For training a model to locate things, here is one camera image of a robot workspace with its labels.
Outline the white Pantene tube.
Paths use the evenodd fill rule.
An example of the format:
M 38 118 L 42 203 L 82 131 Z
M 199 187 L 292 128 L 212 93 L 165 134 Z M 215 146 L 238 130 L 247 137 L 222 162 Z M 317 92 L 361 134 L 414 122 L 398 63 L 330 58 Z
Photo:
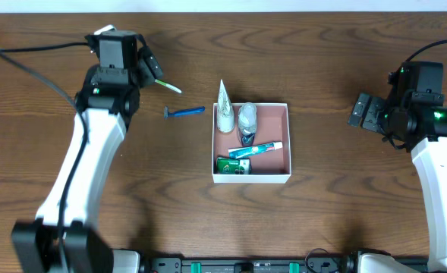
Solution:
M 223 80 L 220 80 L 216 121 L 222 133 L 231 133 L 235 128 L 235 113 Z

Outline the Colgate toothpaste tube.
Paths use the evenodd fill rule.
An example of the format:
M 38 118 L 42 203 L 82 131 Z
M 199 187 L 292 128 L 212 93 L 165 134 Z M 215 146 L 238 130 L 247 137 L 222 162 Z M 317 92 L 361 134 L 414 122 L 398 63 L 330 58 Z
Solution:
M 240 159 L 248 158 L 254 155 L 259 155 L 265 152 L 271 152 L 283 148 L 283 143 L 281 141 L 260 144 L 257 146 L 247 146 L 242 148 L 233 148 L 228 150 L 230 158 Z

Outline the clear soap pump bottle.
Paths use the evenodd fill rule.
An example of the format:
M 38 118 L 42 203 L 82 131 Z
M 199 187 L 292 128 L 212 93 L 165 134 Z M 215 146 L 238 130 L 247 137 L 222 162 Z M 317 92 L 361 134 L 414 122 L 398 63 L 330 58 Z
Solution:
M 257 132 L 257 107 L 251 102 L 244 103 L 238 112 L 238 137 L 242 146 L 252 146 Z

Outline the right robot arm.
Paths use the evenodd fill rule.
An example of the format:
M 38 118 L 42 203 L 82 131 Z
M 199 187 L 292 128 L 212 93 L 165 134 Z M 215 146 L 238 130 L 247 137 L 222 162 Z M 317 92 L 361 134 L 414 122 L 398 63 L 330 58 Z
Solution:
M 389 74 L 388 97 L 360 93 L 348 119 L 349 125 L 378 133 L 383 142 L 411 154 L 426 209 L 431 272 L 447 272 L 447 108 L 442 76 L 440 63 L 405 61 Z

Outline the green soap bar pack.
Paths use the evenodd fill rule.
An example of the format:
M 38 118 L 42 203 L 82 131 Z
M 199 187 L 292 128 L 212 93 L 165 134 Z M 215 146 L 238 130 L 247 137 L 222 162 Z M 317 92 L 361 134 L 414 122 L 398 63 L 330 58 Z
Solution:
M 216 172 L 218 174 L 250 174 L 250 159 L 218 157 L 216 159 Z

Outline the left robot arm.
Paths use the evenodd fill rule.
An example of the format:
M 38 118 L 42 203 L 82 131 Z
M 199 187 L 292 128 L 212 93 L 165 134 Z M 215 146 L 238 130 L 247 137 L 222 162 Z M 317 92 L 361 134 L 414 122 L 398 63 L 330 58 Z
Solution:
M 140 90 L 162 69 L 142 35 L 109 25 L 85 37 L 99 62 L 69 103 L 74 132 L 52 190 L 33 222 L 17 221 L 11 240 L 25 272 L 142 272 L 136 250 L 113 249 L 97 233 L 108 172 L 140 107 Z

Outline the green white toothbrush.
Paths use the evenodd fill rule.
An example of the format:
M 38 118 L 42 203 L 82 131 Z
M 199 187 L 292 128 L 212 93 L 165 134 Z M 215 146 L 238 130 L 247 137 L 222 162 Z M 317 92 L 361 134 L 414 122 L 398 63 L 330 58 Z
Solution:
M 182 94 L 182 90 L 181 89 L 179 89 L 178 87 L 176 87 L 176 86 L 174 86 L 174 85 L 172 85 L 170 83 L 166 83 L 166 82 L 164 82 L 162 80 L 155 80 L 155 82 L 157 84 L 161 85 L 161 86 L 164 86 L 165 88 L 168 88 L 168 89 L 172 90 L 175 93 Z

